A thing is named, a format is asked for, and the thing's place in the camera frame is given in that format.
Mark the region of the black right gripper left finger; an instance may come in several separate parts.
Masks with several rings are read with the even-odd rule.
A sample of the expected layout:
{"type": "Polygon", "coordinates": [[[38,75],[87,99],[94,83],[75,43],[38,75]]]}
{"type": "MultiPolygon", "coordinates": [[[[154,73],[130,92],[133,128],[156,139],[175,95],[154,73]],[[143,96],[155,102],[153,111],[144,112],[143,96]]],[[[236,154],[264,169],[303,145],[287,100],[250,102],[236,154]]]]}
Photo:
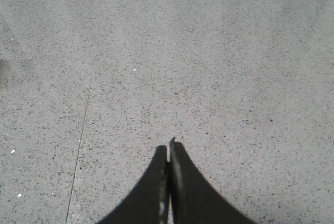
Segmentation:
{"type": "Polygon", "coordinates": [[[167,147],[158,146],[149,166],[130,193],[99,223],[167,223],[167,147]]]}

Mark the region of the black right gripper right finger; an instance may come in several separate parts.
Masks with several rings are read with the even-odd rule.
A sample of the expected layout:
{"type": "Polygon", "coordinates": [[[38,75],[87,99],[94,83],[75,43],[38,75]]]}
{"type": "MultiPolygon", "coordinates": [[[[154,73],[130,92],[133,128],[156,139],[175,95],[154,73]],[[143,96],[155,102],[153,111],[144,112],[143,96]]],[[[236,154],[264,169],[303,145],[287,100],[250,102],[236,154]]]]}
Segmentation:
{"type": "Polygon", "coordinates": [[[254,223],[211,186],[175,138],[170,141],[170,166],[174,223],[254,223]]]}

